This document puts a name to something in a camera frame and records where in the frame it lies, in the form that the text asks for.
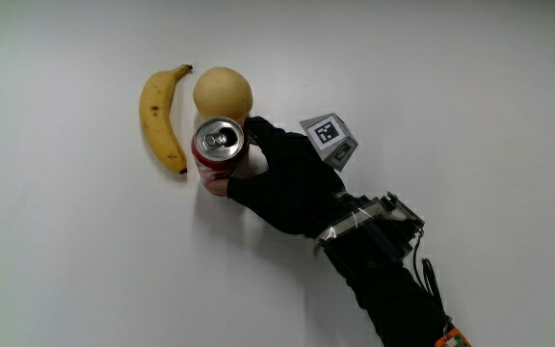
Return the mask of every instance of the soda can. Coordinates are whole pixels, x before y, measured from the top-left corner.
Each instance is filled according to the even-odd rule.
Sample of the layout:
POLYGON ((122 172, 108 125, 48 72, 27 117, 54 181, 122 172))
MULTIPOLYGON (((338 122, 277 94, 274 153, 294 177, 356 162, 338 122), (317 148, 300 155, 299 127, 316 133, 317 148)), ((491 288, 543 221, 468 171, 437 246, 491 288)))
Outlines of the soda can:
POLYGON ((246 174, 249 151, 246 132, 226 117, 205 121, 192 138, 192 154, 205 187, 219 178, 246 174))

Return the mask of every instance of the yellow banana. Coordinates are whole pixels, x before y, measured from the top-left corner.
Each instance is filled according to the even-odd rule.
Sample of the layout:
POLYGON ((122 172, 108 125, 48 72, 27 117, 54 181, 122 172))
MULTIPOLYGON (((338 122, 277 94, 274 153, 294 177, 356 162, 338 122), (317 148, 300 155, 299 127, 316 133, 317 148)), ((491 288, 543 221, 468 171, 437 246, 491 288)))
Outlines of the yellow banana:
POLYGON ((172 70, 158 71, 146 80, 141 92, 141 127, 153 154, 168 170, 185 174, 188 166, 171 125, 174 86, 192 66, 182 65, 172 70))

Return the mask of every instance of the can top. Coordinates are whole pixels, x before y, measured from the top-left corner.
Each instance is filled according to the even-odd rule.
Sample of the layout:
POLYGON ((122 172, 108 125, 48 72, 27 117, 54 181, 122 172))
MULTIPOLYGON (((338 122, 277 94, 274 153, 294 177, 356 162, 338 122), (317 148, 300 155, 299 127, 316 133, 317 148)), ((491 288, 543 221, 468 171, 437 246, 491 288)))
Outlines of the can top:
POLYGON ((243 143, 243 129, 236 121, 226 117, 207 120, 200 125, 194 136, 198 153, 211 161, 224 161, 234 157, 243 143))

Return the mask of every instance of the cable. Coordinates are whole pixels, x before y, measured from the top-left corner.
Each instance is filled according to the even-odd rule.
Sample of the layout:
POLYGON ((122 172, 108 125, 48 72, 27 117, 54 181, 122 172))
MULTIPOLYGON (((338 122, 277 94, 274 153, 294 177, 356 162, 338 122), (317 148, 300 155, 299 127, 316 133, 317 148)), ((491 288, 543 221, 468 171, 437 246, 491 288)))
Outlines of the cable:
POLYGON ((419 277, 419 271, 416 266, 416 252, 419 250, 419 244, 421 243, 421 238, 423 237, 423 229, 419 230, 419 238, 416 240, 416 245, 414 245, 414 252, 412 254, 412 267, 414 268, 414 274, 416 275, 416 280, 419 282, 421 288, 425 289, 421 278, 419 277))
POLYGON ((421 244, 421 238, 423 237, 423 229, 419 231, 419 237, 416 240, 416 245, 414 246, 414 252, 412 254, 412 267, 414 269, 414 274, 416 275, 416 280, 419 282, 419 285, 423 290, 428 292, 440 305, 440 308, 444 311, 444 307, 442 305, 442 299, 440 298, 440 291, 438 290, 438 283, 436 281, 436 275, 434 274, 434 267, 432 266, 432 262, 428 258, 421 259, 421 263, 423 264, 423 280, 425 284, 423 284, 423 280, 419 276, 419 271, 417 269, 416 263, 416 254, 419 250, 419 245, 421 244))

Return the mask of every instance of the white surface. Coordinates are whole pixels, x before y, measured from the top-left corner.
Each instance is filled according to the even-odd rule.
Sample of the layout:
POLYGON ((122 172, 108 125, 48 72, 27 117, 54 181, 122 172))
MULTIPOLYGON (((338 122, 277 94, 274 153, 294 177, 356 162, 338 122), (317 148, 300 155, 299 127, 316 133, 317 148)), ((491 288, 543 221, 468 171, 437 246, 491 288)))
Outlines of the white surface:
POLYGON ((434 3, 0 1, 0 346, 380 344, 309 241, 152 159, 139 93, 184 63, 184 145, 214 66, 288 130, 335 112, 471 342, 555 345, 555 3, 434 3))

